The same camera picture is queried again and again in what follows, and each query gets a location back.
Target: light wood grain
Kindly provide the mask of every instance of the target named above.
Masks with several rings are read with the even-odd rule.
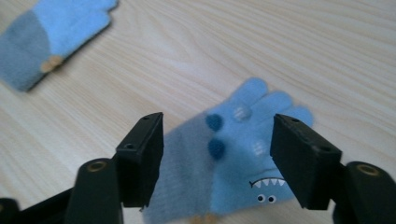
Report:
[[[0,31],[34,3],[0,1]],[[26,208],[68,189],[139,118],[162,111],[169,132],[248,77],[309,106],[343,162],[395,177],[395,12],[391,0],[121,0],[111,26],[33,90],[0,84],[0,197]],[[220,222],[332,223],[331,212],[292,201]],[[125,219],[142,222],[135,209]]]

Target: white eye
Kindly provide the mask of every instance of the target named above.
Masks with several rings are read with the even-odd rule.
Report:
[[[268,202],[269,203],[275,203],[276,202],[276,196],[274,196],[274,195],[269,196],[268,197]]]
[[[259,201],[259,203],[265,202],[265,195],[259,194],[259,196],[257,196],[257,201]]]

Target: wooden table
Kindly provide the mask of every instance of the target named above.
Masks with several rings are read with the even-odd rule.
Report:
[[[0,31],[34,3],[1,1]],[[26,208],[68,189],[139,118],[162,111],[167,133],[248,77],[307,105],[343,162],[396,176],[394,1],[120,0],[111,17],[31,91],[0,84],[0,197]],[[220,222],[332,223],[331,212],[292,201]],[[137,209],[124,215],[142,222]]]

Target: shark mouth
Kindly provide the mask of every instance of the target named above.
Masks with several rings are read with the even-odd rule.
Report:
[[[279,177],[265,177],[262,179],[258,179],[254,182],[250,182],[249,184],[252,188],[261,188],[262,186],[275,186],[275,185],[279,185],[279,186],[283,186],[286,183],[286,181],[282,178]]]

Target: gray fabric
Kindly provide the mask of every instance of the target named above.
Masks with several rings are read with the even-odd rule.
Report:
[[[47,33],[30,10],[0,36],[0,78],[18,91],[28,91],[43,77],[40,65],[49,57]]]
[[[146,223],[204,215],[209,212],[214,162],[207,150],[213,137],[202,113],[164,137],[160,178],[148,208]]]

